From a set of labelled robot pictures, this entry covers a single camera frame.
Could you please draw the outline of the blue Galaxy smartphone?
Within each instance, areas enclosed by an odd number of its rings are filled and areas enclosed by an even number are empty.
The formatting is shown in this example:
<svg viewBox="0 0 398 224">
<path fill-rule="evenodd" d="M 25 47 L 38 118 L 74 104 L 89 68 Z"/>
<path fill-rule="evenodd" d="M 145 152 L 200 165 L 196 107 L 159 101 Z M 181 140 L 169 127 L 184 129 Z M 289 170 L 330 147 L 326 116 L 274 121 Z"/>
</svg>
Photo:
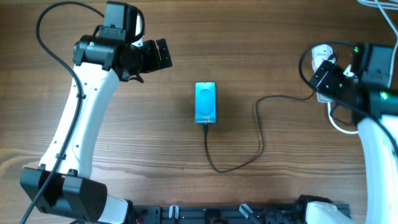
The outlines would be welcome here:
<svg viewBox="0 0 398 224">
<path fill-rule="evenodd" d="M 195 122 L 216 123 L 216 85 L 215 82 L 195 84 Z"/>
</svg>

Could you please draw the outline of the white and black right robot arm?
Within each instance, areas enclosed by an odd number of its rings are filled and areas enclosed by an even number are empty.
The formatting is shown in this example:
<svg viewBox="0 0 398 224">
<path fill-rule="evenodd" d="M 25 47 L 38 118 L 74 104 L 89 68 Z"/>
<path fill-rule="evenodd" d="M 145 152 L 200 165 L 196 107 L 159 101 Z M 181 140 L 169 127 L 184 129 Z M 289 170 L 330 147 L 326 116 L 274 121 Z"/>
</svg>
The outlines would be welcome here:
<svg viewBox="0 0 398 224">
<path fill-rule="evenodd" d="M 309 47 L 299 67 L 312 54 L 314 74 L 301 79 L 318 95 L 348 110 L 363 147 L 366 184 L 366 223 L 397 223 L 397 91 L 389 88 L 394 50 L 387 45 L 352 44 L 351 63 L 338 65 L 334 41 Z"/>
</svg>

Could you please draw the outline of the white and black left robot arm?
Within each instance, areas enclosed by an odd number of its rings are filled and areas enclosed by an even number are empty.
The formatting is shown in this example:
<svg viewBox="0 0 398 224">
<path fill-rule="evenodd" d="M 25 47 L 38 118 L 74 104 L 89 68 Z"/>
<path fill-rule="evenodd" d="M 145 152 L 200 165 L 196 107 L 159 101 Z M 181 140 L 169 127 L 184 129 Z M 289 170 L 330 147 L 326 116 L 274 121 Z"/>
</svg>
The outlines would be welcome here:
<svg viewBox="0 0 398 224">
<path fill-rule="evenodd" d="M 53 140 L 35 169 L 24 168 L 21 187 L 31 211 L 68 217 L 74 223 L 142 223 L 130 200 L 108 193 L 91 179 L 93 152 L 101 123 L 122 82 L 172 66 L 164 39 L 143 40 L 144 15 L 123 2 L 109 1 L 103 23 L 73 48 L 70 93 Z"/>
</svg>

